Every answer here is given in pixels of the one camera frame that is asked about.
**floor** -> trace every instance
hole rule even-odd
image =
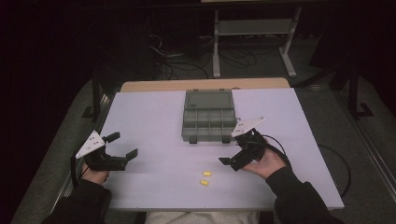
[[[277,51],[282,38],[267,36],[224,40],[220,46],[221,78],[284,77],[293,85],[320,71],[309,66],[318,39],[297,36],[290,48],[290,59],[297,77],[290,78]],[[211,69],[211,57],[207,51],[199,60],[168,55],[158,79],[212,78]],[[366,103],[374,115],[354,120],[346,110],[347,87],[343,91],[331,91],[328,86],[331,79],[332,74],[329,74],[306,88],[295,90],[334,183],[340,194],[345,193],[345,208],[334,210],[332,214],[345,223],[394,223],[396,198],[392,185],[384,181],[386,178],[381,171],[387,167],[396,170],[393,152],[396,148],[396,118],[381,103],[371,84],[360,78],[359,103]],[[69,175],[68,158],[74,150],[71,146],[82,141],[83,136],[96,125],[81,117],[85,108],[92,105],[91,87],[91,82],[87,83],[70,107],[12,223],[40,222],[50,212],[60,189],[69,187],[65,179]],[[386,166],[377,165],[371,146],[375,147]],[[134,223],[134,219],[135,213],[110,210],[106,223]]]

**wire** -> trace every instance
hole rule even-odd
[[[150,37],[157,37],[160,40],[160,45],[157,47],[157,49],[160,49],[161,46],[163,45],[163,41],[161,40],[161,38],[157,35],[149,35]]]
[[[164,63],[163,65],[165,66],[165,72],[163,72],[162,70],[161,72],[163,75],[165,75],[165,77],[163,77],[164,80],[171,80],[172,76],[175,76],[178,79],[178,75],[174,73],[173,67],[171,65],[167,63]]]
[[[193,57],[192,59],[189,59],[189,60],[187,60],[187,61],[176,61],[175,63],[193,63],[193,62],[197,62],[197,61],[201,61],[201,58],[205,55],[205,54],[207,54],[207,53],[209,53],[209,50],[204,50],[204,51],[202,51],[197,57]],[[211,56],[212,54],[210,53],[210,55],[209,55],[209,57],[207,58],[207,60],[205,61],[205,63],[204,63],[204,65],[202,65],[202,67],[205,67],[208,63],[209,63],[209,59],[210,59],[210,56]],[[176,57],[173,57],[173,58],[168,58],[169,60],[176,60]]]
[[[270,136],[270,135],[266,135],[266,134],[262,134],[262,136],[271,138],[272,140],[276,141],[277,144],[282,148],[283,154],[285,154],[285,156],[286,156],[285,148],[283,148],[283,147],[282,147],[282,144],[280,144],[274,137],[272,137],[272,136]]]
[[[337,151],[335,151],[334,149],[332,149],[330,147],[326,147],[326,146],[323,146],[323,145],[320,145],[320,144],[318,144],[318,147],[323,147],[323,148],[326,148],[326,149],[330,150],[331,152],[333,152],[335,155],[337,155],[341,159],[341,161],[343,161],[344,165],[346,166],[346,170],[347,170],[346,188],[340,194],[341,198],[344,198],[344,196],[346,196],[347,192],[349,191],[350,184],[352,182],[352,173],[350,172],[350,167],[347,164],[346,159],[344,159],[344,157],[342,157],[340,153],[338,153]]]
[[[87,172],[87,170],[88,170],[89,168],[90,168],[90,167],[87,166],[87,168],[85,168],[85,170],[84,170],[83,172],[81,172],[81,174],[78,176],[77,182],[82,178],[82,176],[85,174],[85,172]]]
[[[259,48],[262,44],[264,43],[264,41],[260,42],[259,44],[257,44],[254,49]],[[230,65],[231,67],[235,67],[235,68],[248,68],[251,65],[255,65],[257,63],[257,58],[256,56],[259,55],[264,55],[264,54],[268,54],[276,49],[279,48],[280,44],[276,44],[275,47],[273,47],[272,49],[269,49],[265,52],[261,52],[261,53],[254,53],[253,50],[248,50],[248,51],[243,51],[241,49],[239,49],[238,51],[240,51],[242,54],[237,54],[235,52],[231,52],[230,49],[233,48],[232,45],[230,45],[230,43],[225,42],[226,46],[228,46],[228,48],[226,49],[226,51],[228,52],[228,54],[230,54],[232,58],[227,57],[225,54],[223,53],[219,53],[220,58],[227,63],[228,65]],[[244,45],[242,43],[239,42],[238,44],[239,47],[244,47]]]
[[[204,62],[203,65],[197,65],[197,64],[186,63],[186,62],[181,62],[181,63],[180,62],[166,62],[165,64],[168,65],[171,68],[176,68],[176,69],[179,69],[179,70],[182,70],[182,71],[201,70],[205,74],[205,77],[207,79],[209,79],[209,74],[206,72],[206,70],[204,68],[210,62],[210,59],[211,59],[211,54],[209,54],[209,56],[207,57],[207,59],[206,59],[206,61]],[[193,68],[183,68],[183,67],[175,66],[174,64],[192,66]]]
[[[161,52],[160,49],[156,49],[156,48],[154,48],[154,47],[152,47],[152,46],[149,46],[149,48],[150,48],[150,49],[154,49],[157,53],[161,54],[162,56],[165,55],[165,53]]]

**yellow candy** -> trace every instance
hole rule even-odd
[[[205,171],[205,172],[204,172],[204,176],[212,176],[212,172],[210,172],[210,171]]]
[[[206,181],[206,180],[201,180],[200,183],[201,183],[202,185],[205,185],[205,186],[208,186],[208,185],[209,185],[209,181]]]

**white table surface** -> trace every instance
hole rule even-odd
[[[105,187],[111,208],[135,211],[273,210],[276,196],[257,175],[224,166],[240,147],[219,142],[183,142],[184,91],[117,93],[101,136],[120,132],[106,153],[125,156],[138,148],[125,171],[111,172]],[[343,208],[294,89],[233,90],[241,119],[265,116],[256,129],[285,148],[294,173],[316,188],[329,209]],[[280,147],[270,140],[275,147]],[[203,171],[212,176],[204,177]],[[208,186],[200,184],[207,180]]]

